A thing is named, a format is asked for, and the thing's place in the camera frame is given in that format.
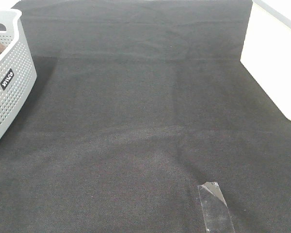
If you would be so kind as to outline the black table cloth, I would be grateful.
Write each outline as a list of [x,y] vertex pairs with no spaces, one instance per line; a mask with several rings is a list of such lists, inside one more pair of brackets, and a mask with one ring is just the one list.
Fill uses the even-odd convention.
[[0,233],[291,233],[291,121],[240,63],[249,0],[23,0],[37,72],[0,140]]

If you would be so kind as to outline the clear tape strip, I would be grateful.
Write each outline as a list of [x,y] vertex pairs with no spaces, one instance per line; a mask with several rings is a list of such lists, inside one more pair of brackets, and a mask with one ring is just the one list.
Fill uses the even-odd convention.
[[198,186],[207,233],[235,233],[230,212],[217,182]]

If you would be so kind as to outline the grey perforated laundry basket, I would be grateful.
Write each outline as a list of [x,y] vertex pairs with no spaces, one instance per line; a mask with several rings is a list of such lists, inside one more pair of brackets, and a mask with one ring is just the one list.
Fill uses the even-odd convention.
[[18,9],[0,10],[0,139],[25,103],[36,81],[37,73],[21,23]]

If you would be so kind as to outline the white plastic bin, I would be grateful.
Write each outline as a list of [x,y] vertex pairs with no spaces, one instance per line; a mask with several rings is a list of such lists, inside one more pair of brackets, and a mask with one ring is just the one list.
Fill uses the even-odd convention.
[[291,0],[254,0],[240,62],[291,121]]

